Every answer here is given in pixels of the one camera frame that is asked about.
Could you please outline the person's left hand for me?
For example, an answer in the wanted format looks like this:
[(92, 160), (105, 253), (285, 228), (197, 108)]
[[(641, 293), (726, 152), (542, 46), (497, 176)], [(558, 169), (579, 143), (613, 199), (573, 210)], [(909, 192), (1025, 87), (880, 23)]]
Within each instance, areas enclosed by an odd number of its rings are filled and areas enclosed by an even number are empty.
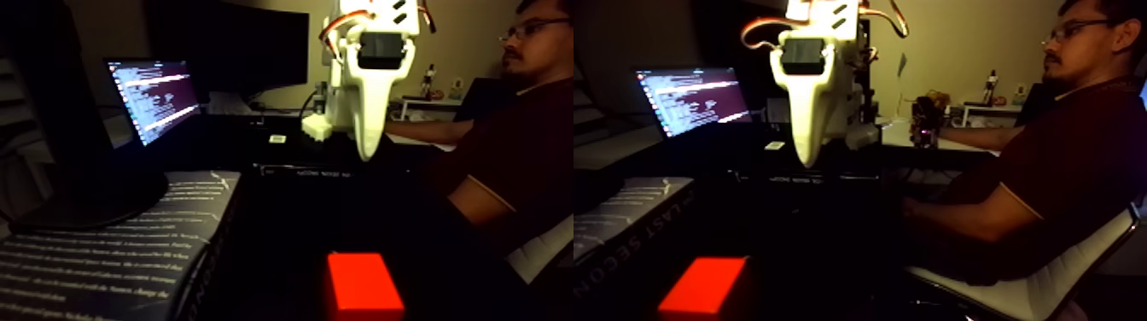
[(934, 214), (934, 204), (910, 196), (902, 197), (900, 208), (905, 219), (930, 219)]

